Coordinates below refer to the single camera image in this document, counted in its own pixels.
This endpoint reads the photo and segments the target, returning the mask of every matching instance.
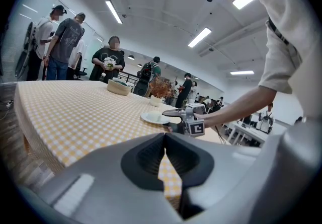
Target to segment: glass wall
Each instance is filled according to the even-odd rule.
[[[27,31],[27,27],[30,22],[39,23],[41,17],[47,17],[52,8],[57,5],[63,5],[67,10],[67,15],[64,18],[74,18],[75,12],[79,13],[82,9],[70,9],[67,5],[64,5],[59,0],[17,0],[15,6],[12,9],[9,17],[9,27],[5,35],[4,43],[1,50],[1,57],[4,69],[3,81],[4,83],[16,82],[15,68],[18,58],[22,52],[22,47]],[[53,31],[56,31],[60,22],[53,21]],[[86,72],[91,74],[93,66],[91,64],[93,54],[102,46],[104,39],[100,37],[93,28],[88,24],[83,23],[84,36],[82,39],[85,42],[85,51],[83,52],[82,66],[88,68]],[[42,67],[39,71],[38,78],[42,78]],[[24,75],[18,81],[26,80],[26,69]]]

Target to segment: white ceiling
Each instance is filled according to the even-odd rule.
[[[147,45],[147,48],[162,48],[170,57],[158,56],[170,65],[178,66],[180,60],[190,60],[198,66],[198,71],[215,76],[214,69],[217,69],[220,78],[229,80],[245,79],[231,76],[229,72],[232,70],[253,70],[255,75],[248,76],[252,81],[259,80],[263,73],[267,53],[265,20],[268,16],[258,0],[241,10],[232,4],[233,0],[214,0],[212,3],[206,0],[111,0],[117,12],[127,16],[121,17],[123,25],[116,23],[105,1],[84,0],[111,35],[120,35],[121,46],[122,39],[131,39],[142,46]],[[193,49],[189,48],[191,34],[198,34],[206,26],[212,33]],[[214,46],[213,52],[209,51],[206,42]]]

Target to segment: white plate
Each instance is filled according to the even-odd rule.
[[[160,125],[163,125],[163,124],[168,124],[170,121],[171,121],[171,118],[169,117],[166,117],[166,116],[161,116],[161,120],[160,121],[152,121],[152,120],[149,120],[147,118],[147,115],[148,113],[143,113],[141,114],[141,118],[146,121],[146,122],[149,122],[149,123],[152,123],[152,124],[160,124]]]

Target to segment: white flowers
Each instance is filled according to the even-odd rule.
[[[115,59],[111,58],[111,57],[106,57],[104,58],[104,68],[107,69],[107,68],[111,68],[113,66],[116,65],[116,61]]]

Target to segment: table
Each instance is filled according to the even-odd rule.
[[[148,102],[132,93],[111,93],[102,82],[19,82],[15,111],[26,148],[58,173],[97,148],[165,132],[162,126],[141,120],[140,115],[174,107],[161,104],[157,108]],[[200,139],[220,143],[211,128]],[[178,201],[182,181],[167,156],[160,164],[158,177],[164,182],[165,196]]]
[[[259,131],[259,130],[256,130],[255,128],[252,128],[252,127],[242,127],[242,124],[241,123],[237,123],[237,122],[234,122],[232,123],[233,124],[233,128],[232,128],[232,131],[228,137],[228,142],[231,140],[233,134],[238,131],[238,135],[235,139],[235,141],[233,142],[232,145],[235,145],[239,139],[239,137],[241,136],[241,134],[243,134],[242,138],[240,141],[242,141],[245,137],[245,135],[249,135],[251,138],[255,139],[256,141],[258,141],[259,143],[264,143],[268,137],[267,134]]]

